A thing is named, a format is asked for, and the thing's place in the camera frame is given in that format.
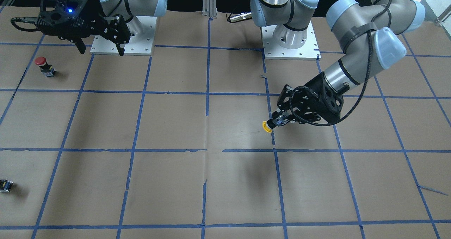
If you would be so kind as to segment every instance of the blue tape line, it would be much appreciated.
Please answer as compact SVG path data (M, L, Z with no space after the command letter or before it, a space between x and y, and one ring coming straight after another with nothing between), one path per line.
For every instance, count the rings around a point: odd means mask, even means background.
M443 107L441 106L441 103L440 103L440 101L437 99L437 95L435 94L435 92L434 92L434 90L433 90L433 88L432 88L432 86L431 86L431 84L430 84L430 82L429 82L429 80L427 80L427 77L426 77L426 74L424 74L424 71L423 71L423 69L422 69L422 67L421 67L421 65L420 65L420 63L418 62L418 59L417 59L417 57L416 57L416 55L415 55L415 53L414 53L414 51L412 50L412 48L410 47L410 45L409 45L409 42L407 41L407 39L406 39L406 37L404 36L404 34L401 34L402 35L402 37L404 38L404 41L406 41L406 44L407 44L407 46L409 47L409 50L410 50L410 52L412 53L412 55L414 56L414 59L415 59L415 62L417 63L417 65L418 65L418 68L420 69L420 71L421 71L421 74L423 75L423 77L424 77L424 80L426 81L426 83L427 83L427 86L429 87L429 89L431 90L431 92L432 92L432 95L435 97L435 100L437 101L437 103L438 103L438 107L440 107L440 109L441 109L441 112L443 113L443 115L445 116L445 118L446 118L446 121L448 122L448 125L451 127L451 121L450 121L450 119L449 119L449 117L446 115L446 112L445 112L445 110L443 109Z
M206 181L203 184L203 189L202 189L202 223L201 223L201 235L200 238L201 239L205 239L205 216L206 216Z
M451 223L451 220L434 220L435 223Z
M133 169L133 160L134 160L135 151L136 151L136 142L137 142L137 139L138 139L138 133L140 131L142 108L144 106L144 99L145 99L145 96L146 96L145 91L147 89L147 83L148 83L148 80L149 80L151 64L152 64L152 57L149 57L149 62L148 62L147 72L146 72L146 78L144 80L144 87L142 88L140 110L138 111L138 117L137 117L137 120L136 120L135 136L133 138L132 153L130 155L130 167L129 167L129 172L128 172L128 176L127 176L127 183L125 184L125 189L126 190L128 190L129 187L130 187L130 179L131 179L131 176L132 176L132 169Z
M399 141L399 143L401 145L401 148L404 150L405 148L404 148L404 143L402 142L402 139L401 139L401 135L399 134L398 128L396 127L395 120L393 120L393 116L391 115L390 108L388 107L387 100L385 99L384 93L382 92L381 85L379 85L379 81L377 80L376 76L374 77L374 80L376 82L377 88L379 89L379 92L381 93L382 100L384 101L385 108L387 109L388 116L390 117L390 120L391 120L391 123L393 125L394 130L395 130L396 136L398 137L398 141ZM410 163L410 159L409 159L409 157L407 155L407 152L405 152L405 151L404 151L404 157L406 158L407 165L409 166L410 173L412 174L412 177L414 178L415 184L418 185L418 180L417 180L417 177L415 175L414 169L413 169L413 167L412 167L412 165ZM435 235L436 235L437 239L440 239L440 235L438 234L437 227L435 226L435 223L433 221L431 212L429 210L429 207L427 206L426 199L424 198L424 195L423 195L423 193L421 191L421 188L417 186L417 190L418 190L418 193L420 194L420 197L421 197L421 200L422 200L422 202L424 204L424 207L426 209L427 215L429 216L429 219L431 221L431 224L432 224L432 227L434 229Z
M356 221L332 221L332 222L290 222L289 227L306 227L306 226L355 226L359 223Z
M267 93L209 93L214 96L267 96Z
M263 63L263 73L266 73L265 52L263 50L261 51L261 58L262 58L262 63ZM264 78L264 80L265 80L265 89L266 89L266 102L268 105L268 115L269 115L269 118L272 118L271 101L269 99L268 79ZM274 132L271 133L271 140L272 140L272 146L275 146L276 145L276 137L274 135ZM280 179L279 157L277 155L277 150L275 147L272 149L272 151L274 152L274 162L276 164L277 187L279 188L280 213L282 215L283 234L284 234L284 239L288 239L288 229L286 227L286 218L285 218L285 204L283 201L283 192L282 192L282 181Z
M162 48L201 48L201 49L208 49L208 47L205 47L205 46L179 46L179 45L155 45L155 47L162 47Z
M224 149L222 152L272 152L273 149Z
M122 223L124 221L125 206L127 204L128 195L129 195L129 191L128 191L128 189L126 189L124 191L124 198L122 199L121 216L119 216L119 225L117 227L116 239L120 239L120 237L121 237Z
M142 91L84 90L83 93L142 93Z
M320 53L327 53L327 54L345 54L341 51L319 51Z
M281 227L282 223L219 223L206 225L206 228L250 228L250 227Z
M44 35L41 36L41 39L39 40L39 44L42 42L43 39L44 39ZM22 81L24 81L25 75L27 74L28 69L29 69L29 67L31 66L31 64L32 64L32 62L33 62L33 60L34 60L34 57L36 56L36 53L37 53L37 51L39 50L39 44L36 46L36 49L34 50L34 53L33 53L32 57L31 57L31 59L29 60L29 63L27 64L27 67L26 67L25 70L24 70L24 74L22 74L22 77L21 77L21 79L19 80L19 83L18 83L16 89L14 90L13 95L11 96L11 99L10 99L10 101L8 102L8 105L6 105L6 108L5 108L5 110L3 111L2 116L0 117L0 125L2 124L3 120L5 119L6 113L7 113L8 110L10 109L11 104L13 103L13 100L14 100L14 97L16 96L17 90L19 89L19 86L21 85Z
M198 229L200 224L122 225L122 229Z
M0 45L30 45L30 46L37 46L38 43L0 43Z
M210 47L211 49L222 49L222 50L253 50L253 51L263 51L262 48L224 48L224 47Z
M202 223L201 225L205 226L205 216L206 216L206 181L202 187Z
M78 93L80 90L55 90L55 89L18 89L18 92L46 92L46 93Z
M14 91L12 88L0 88L0 91ZM18 92L61 92L61 93L78 93L78 90L60 90L60 89L23 89L19 88ZM142 91L121 91L121 90L83 90L82 93L143 93ZM204 96L206 92L178 92L178 91L145 91L149 94L189 94ZM209 92L210 96L279 96L278 93L228 93L228 92ZM345 94L344 97L358 98L358 95ZM382 96L363 96L364 98L382 98ZM451 97L424 97L424 96L385 96L392 99L442 99L449 100Z
M206 149L140 149L136 148L135 152L197 152L197 151L206 151Z
M219 49L219 50L253 50L253 51L262 51L262 48L226 48L226 47L211 47L210 43L208 43L208 46L181 46L181 45L155 45L155 47L162 47L162 48L198 48L198 49Z
M69 130L70 130L70 127L71 127L71 125L72 125L72 121L74 120L75 112L77 111L77 107L78 107L78 105L79 105L80 97L81 97L81 95L82 95L82 90L83 90L84 85L85 85L85 83L86 83L87 76L89 75L89 70L90 70L90 68L91 68L91 66L92 66L92 61L93 61L93 60L94 60L94 55L91 56L91 60L89 61L89 65L88 65L88 67L87 67L86 74L85 74L85 76L84 76L84 78L83 78L83 82L82 82L82 86L80 87L80 92L79 92L79 94L78 94L78 98L77 98L77 100L75 101L74 109L72 110L72 114L71 114L71 116L70 116L69 123L67 124L66 132L64 133L64 138L63 138L63 141L61 142L61 147L60 147L60 149L63 149L63 148L64 148L64 145L65 145L65 143L66 143L67 136L68 136L68 134L69 134ZM52 188L53 180L55 179L56 170L57 170L57 168L58 168L58 164L59 164L59 162L60 162L61 154L62 154L62 153L63 153L63 151L60 150L60 151L58 152L58 156L56 157L55 165L53 166L53 171L52 171L52 174L51 174L51 176L50 176L50 181L49 181L49 184L48 184L48 186L47 186L47 191L45 192L44 200L42 201L41 209L39 210L39 215L38 215L38 217L37 217L36 225L35 225L35 227L34 227L34 229L33 229L33 234L32 234L31 239L35 239L35 237L36 237L36 233L37 233L37 230L38 230L38 228L39 228L39 223L41 222L41 218L42 218L42 215L43 215L43 213L44 213L45 205L47 204L47 199L48 199L48 197L49 197L49 195L50 195L50 190L51 190L51 188Z
M263 73L266 73L266 64L265 64L265 53L264 51L261 52L261 57L263 59ZM269 85L268 85L268 79L264 78L265 80L265 89L266 89L266 102L268 104L268 117L272 118L272 112L271 112L271 100L269 96ZM272 146L276 146L276 136L274 135L274 132L271 133L271 141Z
M434 55L409 55L409 56L419 56L419 57L451 57L451 56L434 56Z
M63 148L63 152L130 152L131 149Z
M146 78L144 80L144 86L142 88L140 110L138 111L138 117L137 117L137 120L136 120L135 136L133 138L132 152L130 154L130 166L129 166L129 171L127 173L127 181L125 183L124 199L122 200L121 216L119 217L119 227L117 229L116 239L120 239L120 237L121 237L122 224L123 224L123 221L124 221L124 214L125 214L125 206L127 204L127 196L128 196L128 193L129 193L128 191L130 189L130 180L132 178L133 161L134 161L134 157L135 157L136 143L137 143L138 134L139 134L139 131L140 131L142 108L144 106L144 100L145 100L145 97L146 97L145 91L147 89L147 84L148 84L148 80L149 80L151 65L152 65L152 57L150 56L149 57L148 66L147 66L147 71L146 71Z
M451 223L451 220L433 220L434 223ZM368 220L362 221L363 225L383 224L423 224L431 223L430 220ZM287 227L305 226L355 226L356 221L331 221L331 222L289 222ZM122 229L181 229L181 228L242 228L242 227L282 227L282 223L218 223L212 225L202 224L157 224L157 225L123 225ZM31 230L34 226L0 226L1 230ZM61 226L39 226L44 229L118 229L118 225L61 225Z
M345 155L343 149L341 148L340 137L338 136L338 131L336 125L333 125L335 138L337 141L338 149L340 150L341 162L343 162L343 168L345 169L346 179L348 180L349 189L351 191L352 202L354 202L354 208L356 209L357 222L360 227L360 233L362 234L362 239L365 239L365 231L362 223L362 217L360 216L359 205L357 204L356 193L354 192L354 187L352 186L351 176L349 175L348 165L346 165Z
M90 226L90 225L62 225L62 226L39 226L39 230L43 229L117 229L117 225L99 225L99 226Z
M20 147L0 147L0 151L37 151L37 152L131 152L131 149L97 149L97 148L20 148ZM140 149L135 152L197 152L207 151L207 149ZM273 149L224 149L222 152L272 152ZM451 150L426 150L426 149L342 149L344 153L451 153ZM338 153L339 149L277 149L278 153Z
M451 153L451 150L426 149L341 149L345 153ZM224 149L222 152L272 152L272 149ZM339 149L277 149L277 152L295 153L330 153L340 152Z
M37 46L38 45L38 43L3 43L3 42L0 42L0 45L31 45L31 46ZM75 45L74 44L65 44L65 43L62 43L62 44L58 44L58 43L41 43L40 44L41 46L69 46L69 47L75 47ZM86 47L91 47L92 45L91 44L85 44L85 46Z
M283 192L282 192L282 180L280 179L279 157L277 156L277 151L275 148L274 148L274 160L276 163L277 186L279 188L280 211L282 213L283 234L284 238L288 239L288 229L286 227L286 218L285 218L285 204L283 201Z
M370 220L363 221L364 225L382 225L382 224L421 224L430 223L430 220Z
M14 147L1 147L0 151L45 151L55 152L59 151L59 148L14 148Z
M205 92L171 92L171 91L145 91L145 93L150 94L197 94L204 96Z
M31 230L34 226L0 226L1 230Z

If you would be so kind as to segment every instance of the red emergency stop button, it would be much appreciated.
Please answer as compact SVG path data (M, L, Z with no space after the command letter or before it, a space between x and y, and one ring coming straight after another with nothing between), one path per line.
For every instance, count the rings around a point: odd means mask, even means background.
M34 63L39 66L43 66L45 64L45 62L47 62L47 59L45 59L45 57L43 57L43 56L40 56L34 60Z

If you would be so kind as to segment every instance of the black cable strap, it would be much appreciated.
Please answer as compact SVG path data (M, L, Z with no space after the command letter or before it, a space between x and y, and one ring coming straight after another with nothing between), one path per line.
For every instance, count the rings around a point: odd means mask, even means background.
M348 49L348 46L354 42L357 38L359 38L361 35L367 33L368 31L376 31L377 26L374 22L367 23L365 25L362 25L360 27L352 27L351 30L345 33L343 37L340 39L340 48L343 50L343 53L346 54L346 50Z

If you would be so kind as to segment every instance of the small electronic component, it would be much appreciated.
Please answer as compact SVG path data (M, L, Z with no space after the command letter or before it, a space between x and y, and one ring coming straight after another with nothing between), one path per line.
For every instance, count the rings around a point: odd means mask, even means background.
M52 65L47 63L47 59L45 57L40 56L34 60L34 63L39 66L41 72L45 77L53 77L55 69L53 69Z
M13 182L10 180L0 179L0 192L10 192Z

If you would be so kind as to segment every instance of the robotic arm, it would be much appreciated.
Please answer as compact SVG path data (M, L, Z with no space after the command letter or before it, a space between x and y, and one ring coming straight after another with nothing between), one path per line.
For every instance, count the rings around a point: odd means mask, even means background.
M307 27L319 0L251 0L254 23L277 25L272 36L280 46L297 49L307 39Z
M358 105L370 77L388 69L406 55L396 37L417 29L425 16L422 4L410 0L371 0L372 6L359 6L355 0L339 0L326 14L327 23L345 53L304 86L285 85L277 100L277 110L263 123L272 132L288 122L317 126L344 120ZM343 118L343 94L364 84L356 104ZM325 119L327 124L314 123Z
M135 15L163 16L167 0L41 0L38 17L13 18L11 24L22 31L41 31L74 43L80 53L86 51L82 38L100 35L112 41L120 56L133 36L126 19ZM16 23L34 24L25 29Z

